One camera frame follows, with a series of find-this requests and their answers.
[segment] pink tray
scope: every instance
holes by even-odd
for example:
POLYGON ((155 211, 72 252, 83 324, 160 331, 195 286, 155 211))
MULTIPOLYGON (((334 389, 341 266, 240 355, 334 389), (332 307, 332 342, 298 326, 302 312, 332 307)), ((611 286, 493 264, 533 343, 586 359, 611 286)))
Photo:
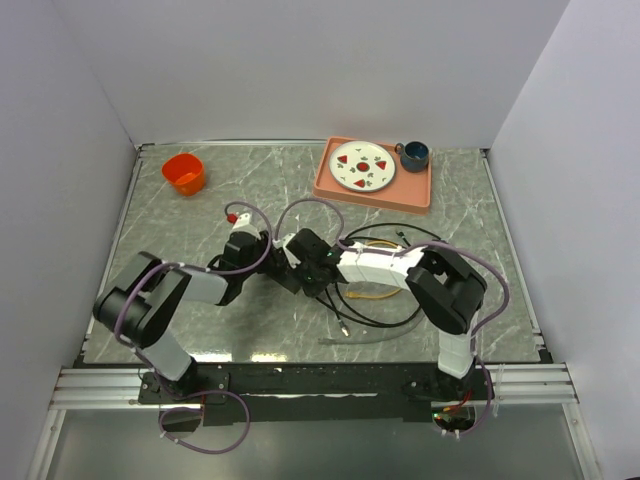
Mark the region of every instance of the pink tray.
POLYGON ((343 143, 356 140, 355 138, 330 137, 324 147, 320 167, 313 183, 313 194, 316 197, 340 202, 355 203, 366 207, 386 208, 406 213, 424 215, 429 211, 431 203, 431 164, 420 173, 407 172, 400 164, 400 157, 395 153, 395 145, 379 143, 388 151, 396 162, 396 175, 391 184, 373 193, 358 193, 338 184, 329 171, 331 153, 343 143))

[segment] metal frame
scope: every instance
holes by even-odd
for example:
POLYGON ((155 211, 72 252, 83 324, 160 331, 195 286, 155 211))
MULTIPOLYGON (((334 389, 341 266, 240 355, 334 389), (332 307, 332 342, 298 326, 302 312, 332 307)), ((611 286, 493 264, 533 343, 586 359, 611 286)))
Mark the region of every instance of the metal frame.
MULTIPOLYGON (((184 142, 184 145, 324 145, 324 140, 222 140, 209 142, 184 142)), ((133 191, 138 180, 142 162, 144 161, 145 144, 139 145, 129 189, 121 209, 120 217, 111 250, 105 266, 100 289, 106 284, 109 270, 115 255, 118 238, 124 225, 133 191)), ((525 304, 529 312, 535 342, 539 349, 544 349, 544 339, 533 310, 531 298, 522 273, 513 239, 506 223, 504 211, 496 191, 493 176, 485 152, 482 152, 483 163, 491 184, 498 211, 502 219, 509 248, 514 259, 518 279, 521 282, 525 304)), ((91 335, 93 318, 89 322, 86 341, 91 335)), ((576 449, 576 454, 587 479, 601 479, 602 475, 591 445, 589 435, 580 415, 578 398, 565 364, 515 364, 487 365, 495 387, 493 401, 494 414, 500 405, 518 404, 561 404, 563 405, 567 425, 576 449)), ((56 444, 60 435, 67 410, 125 410, 159 409, 158 405, 140 405, 138 395, 142 386, 141 377, 147 369, 139 368, 81 368, 63 369, 56 384, 49 407, 43 433, 36 448, 28 479, 46 479, 56 444)), ((482 405, 483 401, 470 402, 482 405)), ((447 403, 432 403, 434 407, 447 403)))

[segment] marble tabletop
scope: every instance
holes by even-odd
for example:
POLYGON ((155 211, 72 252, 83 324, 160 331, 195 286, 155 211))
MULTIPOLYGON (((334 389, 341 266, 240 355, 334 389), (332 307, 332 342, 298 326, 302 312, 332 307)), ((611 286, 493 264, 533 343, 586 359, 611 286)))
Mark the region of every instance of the marble tabletop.
MULTIPOLYGON (((163 259, 206 265, 222 252, 230 226, 225 203, 245 200, 260 207, 275 225, 290 202, 311 196, 322 144, 144 146, 141 167, 124 224, 117 240, 109 279, 131 257, 146 250, 163 259), (161 174, 171 156, 192 152, 205 164, 207 185, 193 197, 176 194, 161 174)), ((490 261, 507 278, 512 300, 508 309, 479 334, 479 351, 489 362, 536 362, 532 323, 523 287, 485 168, 477 149, 435 150, 431 208, 418 216, 335 202, 346 229, 373 222, 405 222, 431 230, 450 243, 490 261)), ((282 233, 310 227, 328 242, 338 233, 338 221, 328 208, 301 204, 284 221, 282 233)), ((428 237, 402 231, 412 243, 428 237)), ((399 242, 395 228, 370 232, 399 242)), ((489 288, 482 313, 501 301, 499 284, 478 267, 489 288)), ((380 292, 388 287, 350 285, 350 290, 380 292)), ((409 292, 385 300, 350 300, 364 314, 384 322, 409 316, 417 303, 409 292)), ((199 361, 223 362, 405 362, 435 361, 435 327, 419 315, 398 329, 373 329, 347 321, 351 337, 340 331, 332 312, 302 292, 292 295, 263 275, 254 275, 243 293, 226 307, 198 302, 179 305, 171 330, 199 361), (387 337, 404 333, 399 338, 387 337), (347 344, 326 345, 326 339, 347 344)), ((101 324, 95 322, 85 346, 86 363, 137 363, 135 357, 101 324)))

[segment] dark blue cup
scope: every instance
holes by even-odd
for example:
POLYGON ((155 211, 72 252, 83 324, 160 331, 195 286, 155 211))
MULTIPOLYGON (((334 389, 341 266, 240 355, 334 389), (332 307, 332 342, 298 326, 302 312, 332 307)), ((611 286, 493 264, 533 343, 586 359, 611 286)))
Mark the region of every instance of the dark blue cup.
POLYGON ((398 143, 395 150, 400 155, 400 163, 408 172, 418 173, 429 165, 429 148, 424 143, 398 143))

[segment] white plate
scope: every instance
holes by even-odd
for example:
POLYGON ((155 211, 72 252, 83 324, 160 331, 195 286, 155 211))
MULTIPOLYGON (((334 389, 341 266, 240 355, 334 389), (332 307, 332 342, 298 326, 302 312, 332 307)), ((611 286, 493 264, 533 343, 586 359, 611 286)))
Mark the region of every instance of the white plate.
POLYGON ((371 142, 347 142, 329 158, 329 171, 340 185, 355 192, 371 193, 385 188, 396 174, 393 157, 371 142))

